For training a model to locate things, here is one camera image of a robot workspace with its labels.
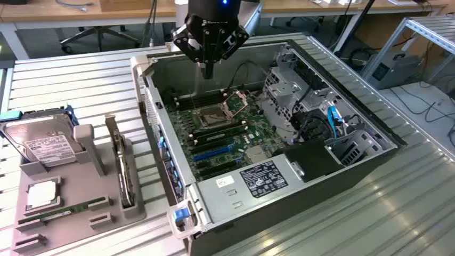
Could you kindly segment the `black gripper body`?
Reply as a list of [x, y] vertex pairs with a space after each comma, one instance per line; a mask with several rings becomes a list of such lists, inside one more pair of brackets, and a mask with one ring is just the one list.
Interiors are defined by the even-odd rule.
[[239, 27], [238, 14], [242, 1], [192, 0], [188, 1], [187, 28], [202, 31], [203, 23], [224, 27], [228, 31]]

